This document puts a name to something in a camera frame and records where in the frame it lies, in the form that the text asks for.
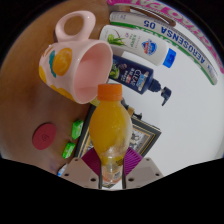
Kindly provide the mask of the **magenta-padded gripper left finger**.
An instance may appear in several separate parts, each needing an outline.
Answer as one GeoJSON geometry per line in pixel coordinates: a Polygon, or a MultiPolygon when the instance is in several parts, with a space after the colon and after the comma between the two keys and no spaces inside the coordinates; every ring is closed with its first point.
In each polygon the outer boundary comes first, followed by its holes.
{"type": "Polygon", "coordinates": [[[101,161],[95,149],[91,148],[81,158],[73,158],[61,177],[84,188],[101,189],[101,161]]]}

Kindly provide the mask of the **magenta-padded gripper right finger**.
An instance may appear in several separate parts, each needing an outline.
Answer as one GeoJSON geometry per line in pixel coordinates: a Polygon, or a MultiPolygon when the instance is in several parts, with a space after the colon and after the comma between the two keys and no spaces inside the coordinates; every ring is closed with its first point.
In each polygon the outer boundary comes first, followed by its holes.
{"type": "Polygon", "coordinates": [[[143,158],[134,149],[128,148],[123,161],[124,189],[140,188],[162,177],[161,171],[151,158],[143,158]]]}

